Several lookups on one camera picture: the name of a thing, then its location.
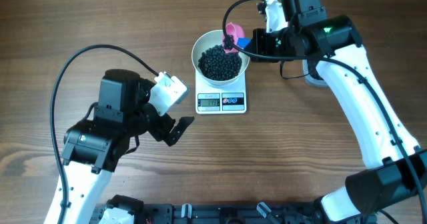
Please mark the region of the pink scoop blue handle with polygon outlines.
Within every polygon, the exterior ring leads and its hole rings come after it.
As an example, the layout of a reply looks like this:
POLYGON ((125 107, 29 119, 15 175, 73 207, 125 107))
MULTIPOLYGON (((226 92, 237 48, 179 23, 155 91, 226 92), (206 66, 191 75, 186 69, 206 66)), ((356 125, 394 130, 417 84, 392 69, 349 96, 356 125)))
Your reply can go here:
MULTIPOLYGON (((226 32, 231 41, 236 44, 239 48, 245 49, 250 43, 251 39, 246 38, 243 28, 235 23, 228 23, 226 25, 226 32)), ((226 41, 225 35, 223 35, 222 46, 225 53, 237 53, 238 50, 226 41)))

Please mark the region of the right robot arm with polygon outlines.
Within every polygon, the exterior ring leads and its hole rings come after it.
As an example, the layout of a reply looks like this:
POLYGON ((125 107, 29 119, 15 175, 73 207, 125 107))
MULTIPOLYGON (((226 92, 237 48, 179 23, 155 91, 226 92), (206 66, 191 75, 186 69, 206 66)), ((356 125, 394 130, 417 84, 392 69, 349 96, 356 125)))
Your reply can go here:
POLYGON ((409 134, 345 15, 329 18, 320 0, 257 0, 266 27, 247 46, 253 61, 302 60, 332 90, 355 133, 365 170, 320 200, 324 219, 367 216, 411 197, 426 206, 426 151, 409 134))

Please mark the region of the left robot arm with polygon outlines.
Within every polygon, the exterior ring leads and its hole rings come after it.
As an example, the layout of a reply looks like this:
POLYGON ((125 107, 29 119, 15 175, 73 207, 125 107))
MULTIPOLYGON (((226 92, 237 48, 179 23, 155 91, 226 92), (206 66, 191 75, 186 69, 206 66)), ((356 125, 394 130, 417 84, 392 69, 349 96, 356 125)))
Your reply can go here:
POLYGON ((130 140, 149 133, 175 145, 193 117, 171 118, 167 111, 189 89, 176 76, 161 72, 153 81, 124 69, 110 69, 101 79, 99 99, 64 135, 62 170, 46 223, 88 223, 119 159, 135 150, 130 140))

